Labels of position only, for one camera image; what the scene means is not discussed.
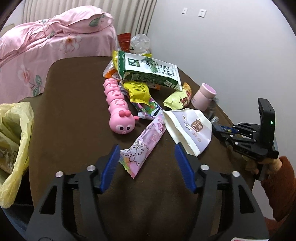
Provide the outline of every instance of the pink caterpillar toy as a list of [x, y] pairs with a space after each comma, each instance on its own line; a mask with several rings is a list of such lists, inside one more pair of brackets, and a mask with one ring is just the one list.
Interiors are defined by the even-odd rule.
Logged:
[[103, 87], [107, 96], [106, 101], [109, 104], [108, 110], [111, 114], [109, 121], [111, 130], [117, 134], [131, 132], [135, 128], [136, 120], [139, 120], [139, 117], [133, 116], [128, 109], [128, 104], [124, 100], [124, 95], [120, 92], [117, 80], [113, 78], [106, 79]]

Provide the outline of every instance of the plastic bag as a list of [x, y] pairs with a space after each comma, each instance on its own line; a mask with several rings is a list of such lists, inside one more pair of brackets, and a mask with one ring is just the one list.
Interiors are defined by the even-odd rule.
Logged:
[[114, 78], [116, 80], [120, 80], [117, 69], [114, 67], [113, 60], [111, 60], [110, 63], [105, 68], [103, 72], [103, 77], [106, 79]]
[[131, 39], [130, 52], [135, 54], [150, 53], [150, 39], [144, 34], [137, 34]]
[[0, 206], [15, 201], [22, 176], [29, 166], [28, 147], [34, 113], [30, 103], [0, 105]]

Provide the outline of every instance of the red snack package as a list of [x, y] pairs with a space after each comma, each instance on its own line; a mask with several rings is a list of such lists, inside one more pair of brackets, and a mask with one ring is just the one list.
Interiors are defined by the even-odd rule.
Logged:
[[124, 52], [129, 52], [131, 33], [119, 34], [117, 37], [121, 50]]

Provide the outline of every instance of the light switch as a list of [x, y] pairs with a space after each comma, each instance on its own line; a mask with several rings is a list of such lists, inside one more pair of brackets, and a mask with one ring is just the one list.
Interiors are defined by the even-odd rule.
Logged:
[[200, 10], [200, 12], [198, 13], [198, 16], [200, 16], [200, 17], [202, 17], [202, 18], [204, 18], [205, 17], [205, 14], [206, 14], [206, 10], [204, 10], [204, 9], [201, 9]]
[[187, 7], [183, 8], [182, 14], [186, 14], [187, 11], [188, 11], [188, 8]]

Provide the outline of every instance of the white wall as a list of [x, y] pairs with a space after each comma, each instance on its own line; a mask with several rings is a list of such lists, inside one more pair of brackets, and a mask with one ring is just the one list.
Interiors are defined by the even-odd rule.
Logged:
[[4, 27], [7, 25], [10, 25], [14, 23], [15, 25], [22, 24], [22, 15], [24, 12], [24, 7], [25, 7], [25, 0], [23, 0], [13, 11], [13, 13], [10, 15], [9, 19], [5, 23]]
[[[158, 0], [148, 36], [153, 57], [210, 84], [234, 123], [259, 124], [257, 98], [268, 99], [280, 155], [296, 170], [296, 36], [271, 0]], [[271, 217], [260, 184], [253, 193]]]

